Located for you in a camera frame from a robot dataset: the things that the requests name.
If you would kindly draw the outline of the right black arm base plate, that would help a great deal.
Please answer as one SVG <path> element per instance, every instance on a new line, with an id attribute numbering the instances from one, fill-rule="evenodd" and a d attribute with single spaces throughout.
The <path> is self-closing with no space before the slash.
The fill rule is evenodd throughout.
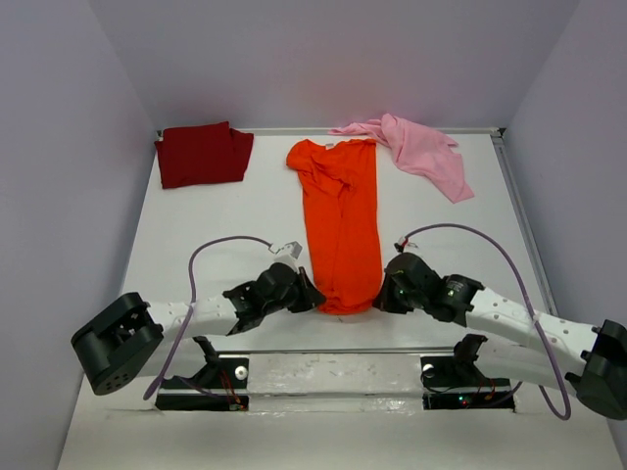
<path id="1" fill-rule="evenodd" d="M 509 379 L 486 377 L 451 355 L 420 358 L 422 404 L 426 410 L 505 409 L 515 411 Z"/>

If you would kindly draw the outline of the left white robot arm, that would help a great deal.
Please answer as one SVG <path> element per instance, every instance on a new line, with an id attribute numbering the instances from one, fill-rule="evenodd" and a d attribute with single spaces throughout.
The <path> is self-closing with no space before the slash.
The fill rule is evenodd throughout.
<path id="1" fill-rule="evenodd" d="M 310 311 L 325 302 L 304 268 L 278 261 L 255 280 L 188 304 L 123 294 L 79 328 L 71 344 L 92 392 L 105 396 L 142 376 L 162 344 L 176 349 L 187 338 L 238 335 L 270 314 Z"/>

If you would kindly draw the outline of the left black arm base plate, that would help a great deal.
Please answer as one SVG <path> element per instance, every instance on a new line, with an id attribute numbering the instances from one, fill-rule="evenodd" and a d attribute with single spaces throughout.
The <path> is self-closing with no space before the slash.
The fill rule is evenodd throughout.
<path id="1" fill-rule="evenodd" d="M 249 357 L 222 354 L 191 377 L 172 376 L 157 391 L 161 411 L 247 411 Z"/>

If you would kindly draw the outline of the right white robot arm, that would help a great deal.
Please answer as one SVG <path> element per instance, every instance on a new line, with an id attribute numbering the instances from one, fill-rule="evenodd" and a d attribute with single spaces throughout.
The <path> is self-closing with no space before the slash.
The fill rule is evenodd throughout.
<path id="1" fill-rule="evenodd" d="M 482 376 L 553 388 L 605 418 L 626 418 L 626 328 L 577 323 L 529 309 L 482 283 L 439 276 L 419 256 L 401 253 L 384 269 L 373 307 L 397 314 L 421 309 L 469 329 L 454 347 L 453 376 Z"/>

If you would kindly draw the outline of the orange t-shirt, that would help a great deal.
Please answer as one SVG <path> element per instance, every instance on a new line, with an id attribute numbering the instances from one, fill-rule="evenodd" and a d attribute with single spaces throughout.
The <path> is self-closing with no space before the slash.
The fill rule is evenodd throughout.
<path id="1" fill-rule="evenodd" d="M 323 146 L 303 140 L 289 151 L 286 165 L 302 187 L 313 280 L 326 297 L 319 310 L 331 315 L 368 310 L 383 274 L 376 142 Z"/>

